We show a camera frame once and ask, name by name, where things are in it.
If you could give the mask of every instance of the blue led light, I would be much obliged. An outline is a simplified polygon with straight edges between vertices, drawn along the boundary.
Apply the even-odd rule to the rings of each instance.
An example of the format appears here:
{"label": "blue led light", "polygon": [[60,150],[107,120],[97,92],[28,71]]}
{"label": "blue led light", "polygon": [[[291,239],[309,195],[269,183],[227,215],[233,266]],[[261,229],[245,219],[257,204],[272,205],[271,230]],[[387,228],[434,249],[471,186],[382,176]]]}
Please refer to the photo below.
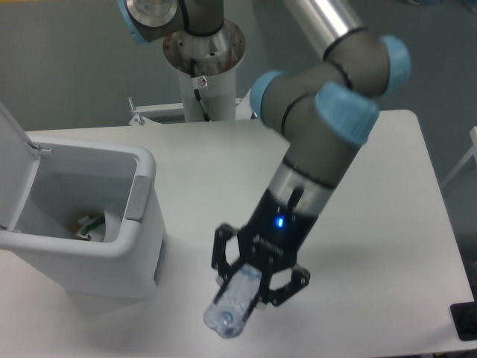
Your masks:
{"label": "blue led light", "polygon": [[283,220],[283,216],[279,216],[278,218],[275,219],[275,225],[277,227],[283,227],[285,224],[285,221]]}

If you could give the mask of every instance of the blue joint cap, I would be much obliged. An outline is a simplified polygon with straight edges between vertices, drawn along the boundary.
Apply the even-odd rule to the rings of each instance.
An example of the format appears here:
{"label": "blue joint cap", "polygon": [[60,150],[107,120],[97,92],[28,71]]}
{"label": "blue joint cap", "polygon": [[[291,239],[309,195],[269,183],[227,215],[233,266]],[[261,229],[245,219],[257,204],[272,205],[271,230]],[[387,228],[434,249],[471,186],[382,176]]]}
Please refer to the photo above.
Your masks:
{"label": "blue joint cap", "polygon": [[250,90],[250,106],[253,112],[262,118],[262,100],[268,85],[277,77],[282,76],[283,71],[268,71],[261,75]]}
{"label": "blue joint cap", "polygon": [[411,56],[403,41],[395,36],[387,35],[379,38],[388,49],[389,81],[386,92],[395,90],[404,84],[411,73]]}
{"label": "blue joint cap", "polygon": [[126,2],[124,0],[118,0],[119,10],[121,10],[122,17],[126,22],[126,25],[129,28],[129,32],[131,32],[131,36],[134,38],[134,41],[138,45],[145,45],[148,41],[142,37],[142,35],[137,31],[136,26],[134,25],[133,20],[130,18],[129,13],[127,12]]}
{"label": "blue joint cap", "polygon": [[315,108],[333,132],[357,146],[366,143],[379,117],[375,101],[331,81],[315,96]]}

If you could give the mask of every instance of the silver metal tube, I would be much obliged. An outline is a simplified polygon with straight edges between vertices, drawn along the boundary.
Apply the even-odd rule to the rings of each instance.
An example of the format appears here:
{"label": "silver metal tube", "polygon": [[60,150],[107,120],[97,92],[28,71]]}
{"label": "silver metal tube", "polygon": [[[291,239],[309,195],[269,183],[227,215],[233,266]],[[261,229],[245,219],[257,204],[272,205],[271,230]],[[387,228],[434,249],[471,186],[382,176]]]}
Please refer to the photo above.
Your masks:
{"label": "silver metal tube", "polygon": [[268,186],[270,193],[278,202],[286,206],[297,187],[303,188],[303,194],[294,211],[304,215],[318,216],[333,194],[332,189],[321,186],[280,163]]}
{"label": "silver metal tube", "polygon": [[320,57],[337,39],[363,26],[346,0],[285,0],[285,4]]}
{"label": "silver metal tube", "polygon": [[174,18],[177,0],[126,0],[126,6],[137,22],[156,28]]}

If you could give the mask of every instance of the plastic water bottle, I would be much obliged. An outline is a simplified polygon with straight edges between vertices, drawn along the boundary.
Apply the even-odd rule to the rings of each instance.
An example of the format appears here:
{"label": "plastic water bottle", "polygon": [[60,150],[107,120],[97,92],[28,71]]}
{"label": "plastic water bottle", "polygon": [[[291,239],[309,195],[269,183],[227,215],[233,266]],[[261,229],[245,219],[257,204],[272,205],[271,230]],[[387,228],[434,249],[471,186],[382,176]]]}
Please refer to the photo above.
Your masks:
{"label": "plastic water bottle", "polygon": [[250,302],[259,291],[262,273],[250,265],[244,265],[233,275],[217,304],[213,302],[203,315],[203,322],[222,338],[238,336],[244,329],[245,314]]}

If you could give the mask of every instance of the trash bin lid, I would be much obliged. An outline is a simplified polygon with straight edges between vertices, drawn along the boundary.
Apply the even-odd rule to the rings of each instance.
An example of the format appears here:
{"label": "trash bin lid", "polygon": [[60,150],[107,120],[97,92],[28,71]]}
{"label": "trash bin lid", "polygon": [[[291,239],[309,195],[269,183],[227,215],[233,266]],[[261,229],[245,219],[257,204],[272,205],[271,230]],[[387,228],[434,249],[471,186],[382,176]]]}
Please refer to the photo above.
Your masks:
{"label": "trash bin lid", "polygon": [[0,230],[14,230],[39,164],[40,151],[0,102]]}

